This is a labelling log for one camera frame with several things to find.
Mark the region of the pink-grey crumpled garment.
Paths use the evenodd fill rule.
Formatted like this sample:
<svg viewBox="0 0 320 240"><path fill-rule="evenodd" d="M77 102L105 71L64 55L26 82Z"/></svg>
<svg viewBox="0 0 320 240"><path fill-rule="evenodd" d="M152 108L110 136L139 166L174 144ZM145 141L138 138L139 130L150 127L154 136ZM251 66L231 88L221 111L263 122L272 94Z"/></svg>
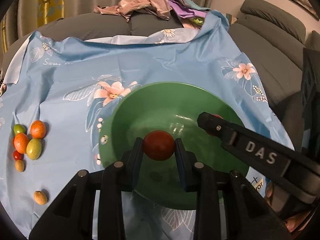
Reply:
<svg viewBox="0 0 320 240"><path fill-rule="evenodd" d="M130 21L134 12L155 15L163 20L169 20L172 7L168 0L120 0L118 4L109 7L96 5L93 12L102 15L121 16Z"/></svg>

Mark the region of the light blue floral cloth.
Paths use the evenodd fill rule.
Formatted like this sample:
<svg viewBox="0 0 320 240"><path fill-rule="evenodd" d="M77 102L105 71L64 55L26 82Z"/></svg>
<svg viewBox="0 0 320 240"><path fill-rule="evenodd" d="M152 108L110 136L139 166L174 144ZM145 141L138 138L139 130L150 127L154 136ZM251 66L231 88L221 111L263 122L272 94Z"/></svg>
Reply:
<svg viewBox="0 0 320 240"><path fill-rule="evenodd" d="M32 33L12 59L1 97L1 204L28 236L46 210L33 194L54 199L80 169L102 168L104 121L129 93L149 83L174 81L203 88L235 110L245 127L287 147L292 142L270 109L260 72L228 33L220 12L209 12L201 29L165 28L148 37L111 36L52 40ZM42 155L17 172L13 126L35 120L48 126Z"/></svg>

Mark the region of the yellow-green jujube fruit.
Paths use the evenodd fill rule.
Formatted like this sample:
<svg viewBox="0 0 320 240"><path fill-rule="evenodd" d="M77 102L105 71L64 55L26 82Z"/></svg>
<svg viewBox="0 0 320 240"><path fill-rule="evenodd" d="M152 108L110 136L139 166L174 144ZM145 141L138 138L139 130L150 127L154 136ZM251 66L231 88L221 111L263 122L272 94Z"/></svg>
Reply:
<svg viewBox="0 0 320 240"><path fill-rule="evenodd" d="M26 154L31 160L36 160L42 152L42 142L40 139L31 139L27 144Z"/></svg>

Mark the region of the small red cherry tomato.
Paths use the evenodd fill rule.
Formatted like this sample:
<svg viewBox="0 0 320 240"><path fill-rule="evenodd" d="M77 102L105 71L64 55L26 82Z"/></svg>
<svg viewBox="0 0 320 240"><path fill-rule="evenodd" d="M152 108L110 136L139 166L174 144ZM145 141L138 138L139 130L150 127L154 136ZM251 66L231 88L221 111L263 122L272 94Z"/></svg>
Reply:
<svg viewBox="0 0 320 240"><path fill-rule="evenodd" d="M23 160L23 158L24 158L24 154L21 154L18 151L14 151L12 156L15 161Z"/></svg>

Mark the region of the small yellow-brown fruit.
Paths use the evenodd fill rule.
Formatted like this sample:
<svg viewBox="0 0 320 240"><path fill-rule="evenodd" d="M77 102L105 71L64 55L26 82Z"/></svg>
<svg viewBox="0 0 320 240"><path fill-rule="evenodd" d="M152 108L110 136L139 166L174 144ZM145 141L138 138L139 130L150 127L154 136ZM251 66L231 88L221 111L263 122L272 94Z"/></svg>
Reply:
<svg viewBox="0 0 320 240"><path fill-rule="evenodd" d="M34 192L34 200L38 205L45 205L48 203L48 198L42 191Z"/></svg>
<svg viewBox="0 0 320 240"><path fill-rule="evenodd" d="M16 168L16 171L23 172L25 169L24 161L22 160L15 161L15 168Z"/></svg>

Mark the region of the purple folded clothes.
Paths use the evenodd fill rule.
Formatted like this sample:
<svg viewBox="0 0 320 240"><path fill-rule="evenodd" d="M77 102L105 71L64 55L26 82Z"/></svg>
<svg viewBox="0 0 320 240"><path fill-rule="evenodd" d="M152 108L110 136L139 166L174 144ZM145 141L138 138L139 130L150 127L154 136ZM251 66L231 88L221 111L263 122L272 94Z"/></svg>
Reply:
<svg viewBox="0 0 320 240"><path fill-rule="evenodd" d="M192 0L168 0L172 10L177 15L184 28L201 29L209 11Z"/></svg>

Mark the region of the green plastic bowl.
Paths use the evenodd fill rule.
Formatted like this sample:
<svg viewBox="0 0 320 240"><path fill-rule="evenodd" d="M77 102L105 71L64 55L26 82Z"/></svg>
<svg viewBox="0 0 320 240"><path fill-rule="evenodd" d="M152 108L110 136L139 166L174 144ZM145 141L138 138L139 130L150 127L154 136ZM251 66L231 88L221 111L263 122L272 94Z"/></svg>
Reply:
<svg viewBox="0 0 320 240"><path fill-rule="evenodd" d="M99 153L103 166L119 161L131 150L136 138L153 131L168 132L180 138L186 150L211 168L247 174L249 167L223 150L216 137L197 125L202 112L217 114L241 125L236 112L214 94L184 83L152 83L132 91L116 103L112 115L100 130ZM196 194L183 191L174 157L155 161L144 157L135 191L159 205L178 210L193 210Z"/></svg>

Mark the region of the dark grey sofa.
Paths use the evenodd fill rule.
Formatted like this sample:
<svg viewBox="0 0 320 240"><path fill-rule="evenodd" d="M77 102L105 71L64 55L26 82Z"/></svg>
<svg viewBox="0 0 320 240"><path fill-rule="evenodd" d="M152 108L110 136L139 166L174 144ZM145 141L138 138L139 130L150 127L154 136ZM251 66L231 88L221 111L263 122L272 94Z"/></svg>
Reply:
<svg viewBox="0 0 320 240"><path fill-rule="evenodd" d="M163 20L137 12L126 22L117 16L89 13L60 18L39 27L39 32L55 41L69 36L89 40L116 35L149 36L181 26L175 14ZM300 97L304 41L318 40L319 34L312 32L306 36L299 19L264 0L245 0L229 34L257 68L270 107L294 148L300 150L304 132Z"/></svg>

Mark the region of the large orange mandarin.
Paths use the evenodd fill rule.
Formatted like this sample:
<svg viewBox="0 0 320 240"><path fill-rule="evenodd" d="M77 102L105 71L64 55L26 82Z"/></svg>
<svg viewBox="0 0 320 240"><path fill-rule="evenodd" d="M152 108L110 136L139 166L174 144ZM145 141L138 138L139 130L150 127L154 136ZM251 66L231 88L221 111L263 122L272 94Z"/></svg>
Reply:
<svg viewBox="0 0 320 240"><path fill-rule="evenodd" d="M14 138L14 147L16 151L20 154L26 153L28 143L29 138L24 133L18 133Z"/></svg>

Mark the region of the green jujube fruit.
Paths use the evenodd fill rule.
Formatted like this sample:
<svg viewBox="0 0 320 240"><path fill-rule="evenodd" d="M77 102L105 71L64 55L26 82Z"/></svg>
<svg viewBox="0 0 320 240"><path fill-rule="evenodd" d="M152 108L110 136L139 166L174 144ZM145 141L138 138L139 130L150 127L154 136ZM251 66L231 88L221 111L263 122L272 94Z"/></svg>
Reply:
<svg viewBox="0 0 320 240"><path fill-rule="evenodd" d="M26 129L22 124L15 124L13 126L14 135L18 135L20 133L25 133Z"/></svg>

